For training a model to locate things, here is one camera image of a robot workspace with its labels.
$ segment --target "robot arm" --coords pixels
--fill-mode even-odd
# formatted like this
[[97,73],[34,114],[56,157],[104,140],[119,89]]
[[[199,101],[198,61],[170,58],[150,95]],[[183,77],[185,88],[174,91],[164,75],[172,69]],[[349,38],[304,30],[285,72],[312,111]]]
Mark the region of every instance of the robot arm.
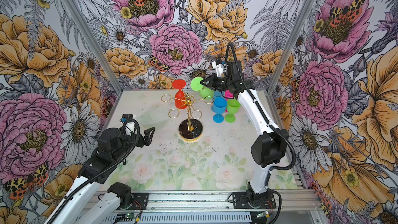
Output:
[[[231,47],[234,61],[227,61],[228,49]],[[295,164],[295,153],[292,151],[292,162],[287,167],[277,167],[276,163],[285,156],[288,144],[288,133],[285,129],[279,129],[271,119],[265,108],[259,101],[256,89],[250,81],[244,81],[241,74],[241,62],[236,59],[233,44],[227,45],[226,62],[221,60],[212,63],[216,74],[203,79],[201,84],[214,91],[223,92],[229,90],[239,103],[245,108],[251,121],[254,123],[256,132],[259,135],[251,147],[251,155],[259,165],[255,168],[254,177],[248,185],[248,200],[252,205],[267,198],[268,181],[273,169],[287,170]]]
[[[71,189],[45,224],[75,223],[83,207],[100,189],[116,166],[120,162],[126,164],[125,158],[134,147],[151,144],[155,127],[145,130],[144,136],[142,136],[139,133],[139,127],[135,126],[136,121],[133,119],[133,115],[123,114],[122,128],[108,128],[101,133],[101,136],[98,137],[97,151],[93,152],[92,157],[84,163]],[[108,193],[104,195],[102,200],[77,223],[97,224],[112,211],[119,207],[126,208],[131,202],[131,187],[122,183],[115,183],[108,189]]]

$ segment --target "wine glass base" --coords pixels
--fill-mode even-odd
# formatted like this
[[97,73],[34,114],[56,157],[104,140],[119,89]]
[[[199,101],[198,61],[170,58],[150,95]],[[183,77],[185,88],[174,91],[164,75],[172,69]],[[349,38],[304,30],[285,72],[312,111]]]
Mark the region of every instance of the wine glass base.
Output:
[[193,118],[191,118],[191,124],[193,130],[188,131],[188,120],[184,120],[178,127],[178,132],[183,140],[187,142],[196,142],[203,133],[203,125],[199,120]]
[[216,123],[222,123],[224,121],[224,116],[222,116],[221,114],[215,114],[213,116],[213,121]]
[[233,123],[233,122],[235,122],[236,117],[235,117],[233,114],[228,113],[228,114],[225,116],[224,119],[225,119],[225,121],[228,122],[228,123]]

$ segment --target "black round base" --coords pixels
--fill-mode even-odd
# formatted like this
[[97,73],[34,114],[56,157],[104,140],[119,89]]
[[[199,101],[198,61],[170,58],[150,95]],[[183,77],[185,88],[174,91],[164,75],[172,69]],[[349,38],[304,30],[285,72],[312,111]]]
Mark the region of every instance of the black round base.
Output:
[[188,120],[184,120],[178,127],[178,132],[185,141],[195,142],[203,133],[203,125],[199,120],[193,118],[191,118],[191,124],[193,126],[193,130],[188,131]]

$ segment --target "yellow flower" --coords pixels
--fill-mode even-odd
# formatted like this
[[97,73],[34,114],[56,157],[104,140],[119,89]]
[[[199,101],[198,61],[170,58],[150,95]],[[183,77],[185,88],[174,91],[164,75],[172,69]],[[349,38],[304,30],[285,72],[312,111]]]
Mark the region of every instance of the yellow flower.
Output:
[[24,73],[33,74],[43,80],[45,87],[51,87],[60,76],[70,72],[69,50],[50,26],[40,22],[38,44],[30,54],[31,59],[26,27],[29,24],[22,16],[11,20],[0,14],[0,75],[12,75],[8,83],[14,83]]
[[154,77],[155,82],[161,87],[165,89],[172,88],[172,83],[176,80],[173,77],[165,76],[164,74],[159,74],[159,76]]
[[132,17],[130,8],[128,8],[128,7],[122,7],[122,9],[120,10],[120,14],[122,14],[122,17],[125,19],[129,19]]
[[235,41],[242,35],[247,17],[247,8],[235,7],[228,12],[221,10],[232,0],[188,0],[186,10],[191,13],[195,19],[194,23],[201,23],[207,28],[206,39],[214,42]]
[[[313,174],[314,179],[327,196],[341,204],[349,198],[350,211],[357,212],[369,201],[374,201],[376,208],[371,217],[378,216],[383,211],[382,204],[394,201],[394,194],[389,193],[390,188],[376,178],[380,175],[374,165],[366,163],[369,156],[366,144],[349,127],[335,126],[331,131],[336,146],[326,154],[332,166],[328,172],[321,167],[321,172]],[[381,176],[387,177],[384,172],[381,172]]]
[[[281,59],[281,54],[282,49],[275,52],[271,51],[260,56],[260,62],[257,62],[252,66],[253,76],[266,77],[268,75],[272,75],[273,72],[275,72],[279,59]],[[279,78],[279,81],[284,87],[288,86],[290,79],[293,77],[293,60],[293,54],[290,54],[287,63],[283,67],[281,77]]]
[[367,83],[358,81],[370,95],[368,105],[352,116],[358,134],[366,139],[366,151],[375,163],[394,169],[398,161],[398,47],[392,48],[367,65]]
[[101,26],[101,31],[104,35],[108,36],[108,31],[106,30],[105,26]]
[[[238,61],[241,61],[242,68],[244,68],[245,61],[249,61],[249,55],[246,53],[246,46],[235,46],[235,54]],[[226,44],[225,43],[216,43],[210,44],[207,46],[206,50],[203,51],[203,54],[207,56],[211,56],[213,59],[221,59],[222,61],[225,60],[225,53],[226,53]],[[228,61],[233,61],[234,57],[232,56],[231,49],[228,50]]]
[[0,223],[5,224],[26,224],[27,210],[14,207],[12,211],[8,207],[0,207]]
[[58,103],[61,105],[75,105],[80,111],[83,103],[91,103],[91,110],[99,116],[101,113],[102,99],[100,95],[100,85],[96,77],[91,76],[88,68],[83,62],[79,67],[73,67],[71,75],[62,77],[60,85],[57,87]]
[[315,32],[319,32],[322,28],[322,26],[324,25],[324,21],[323,19],[319,19],[318,21],[316,21],[315,25],[314,25],[314,31]]
[[[119,47],[108,49],[105,51],[105,55],[117,78],[120,75],[125,75],[133,79],[137,75],[144,75],[148,72],[145,60],[128,49]],[[106,77],[102,68],[100,73],[103,77]]]
[[351,172],[350,170],[346,170],[346,174],[344,176],[344,181],[350,187],[358,187],[358,175],[355,172]]
[[41,8],[50,8],[50,4],[44,0],[36,0],[37,4],[41,7]]
[[276,108],[278,109],[279,116],[281,117],[283,126],[286,130],[290,129],[292,124],[292,107],[290,106],[291,100],[288,97],[279,97],[276,99]]

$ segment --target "floral tablecloth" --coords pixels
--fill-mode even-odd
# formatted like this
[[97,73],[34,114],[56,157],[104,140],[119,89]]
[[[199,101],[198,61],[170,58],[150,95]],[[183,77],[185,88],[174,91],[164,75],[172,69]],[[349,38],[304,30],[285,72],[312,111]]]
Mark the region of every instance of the floral tablecloth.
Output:
[[[257,138],[254,126],[243,108],[236,113],[236,122],[217,124],[212,120],[211,105],[197,101],[202,111],[199,119],[203,134],[195,143],[184,142],[178,134],[179,124],[187,118],[186,110],[171,119],[168,111],[174,100],[162,102],[163,94],[175,91],[127,91],[122,95],[108,127],[120,127],[123,113],[137,114],[143,130],[155,126],[150,146],[136,148],[110,175],[101,190],[114,182],[122,182],[133,190],[226,190],[246,189],[253,177],[256,163],[250,147]],[[287,165],[284,158],[281,164]],[[273,189],[296,189],[291,171],[273,173],[269,186]]]

